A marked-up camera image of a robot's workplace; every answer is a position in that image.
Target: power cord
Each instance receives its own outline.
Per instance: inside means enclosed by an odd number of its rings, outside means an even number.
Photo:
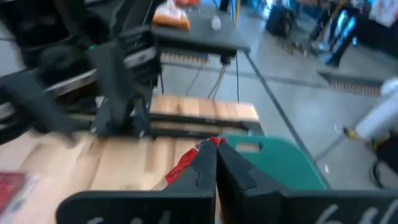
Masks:
[[[239,13],[239,9],[238,9],[238,1],[236,0],[236,13]],[[232,21],[234,21],[235,25],[238,23],[238,20],[235,20],[235,17],[238,18],[239,15],[234,13],[234,6],[231,3],[231,17],[232,17]],[[235,62],[236,62],[236,99],[239,103],[239,67],[238,67],[238,55],[236,54],[235,56]]]
[[[211,89],[209,95],[207,98],[211,98],[214,100],[214,98],[216,97],[218,88],[220,87],[221,81],[223,80],[224,74],[225,74],[225,70],[226,70],[226,65],[223,65],[220,71],[220,74],[218,75],[218,79],[216,84],[214,85],[213,89]]]
[[[185,96],[187,96],[188,93],[189,93],[189,91],[191,91],[193,84],[196,82],[196,80],[197,80],[198,77],[199,77],[200,72],[203,70],[203,66],[204,66],[204,63],[202,63],[201,66],[200,66],[200,68],[198,69],[197,74],[195,75],[195,78],[193,78],[191,84],[189,85],[187,91],[185,92]]]

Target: orange object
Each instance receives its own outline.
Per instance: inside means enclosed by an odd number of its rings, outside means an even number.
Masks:
[[[174,26],[179,29],[189,30],[189,20],[183,9],[177,8],[173,1],[161,4],[155,11],[154,24]]]
[[[185,7],[185,6],[195,6],[200,3],[200,0],[174,0],[174,4],[176,6]]]

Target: black table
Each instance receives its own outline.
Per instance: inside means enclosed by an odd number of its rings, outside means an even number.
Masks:
[[[121,0],[112,0],[90,9],[109,24],[113,21],[114,9],[119,7]],[[125,0],[118,13],[118,21],[114,29],[118,32],[131,29],[135,26],[150,24],[156,6],[162,1]],[[178,30],[173,27],[152,26],[153,32],[158,36],[161,47],[190,50],[208,54],[234,57],[238,50],[250,51],[250,46],[245,43],[242,35],[234,26],[231,17],[226,12],[216,10],[221,20],[221,29],[214,31],[211,21],[195,16],[190,18],[190,30]]]

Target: white bottle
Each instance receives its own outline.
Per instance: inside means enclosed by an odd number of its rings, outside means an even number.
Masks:
[[[218,16],[214,16],[211,20],[211,28],[213,30],[220,30],[221,29],[221,20]]]

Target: wood grain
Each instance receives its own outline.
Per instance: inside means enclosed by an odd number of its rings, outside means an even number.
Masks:
[[[258,120],[256,111],[250,104],[181,96],[155,96],[151,111]],[[186,124],[174,126],[194,128]],[[68,148],[52,134],[37,136],[25,133],[0,146],[0,170],[19,170],[40,175],[33,191],[16,214],[15,223],[53,224],[58,204],[82,190],[153,189],[197,142],[194,139],[175,138],[157,138],[155,141],[98,139],[88,133],[79,133],[78,138],[78,144]]]

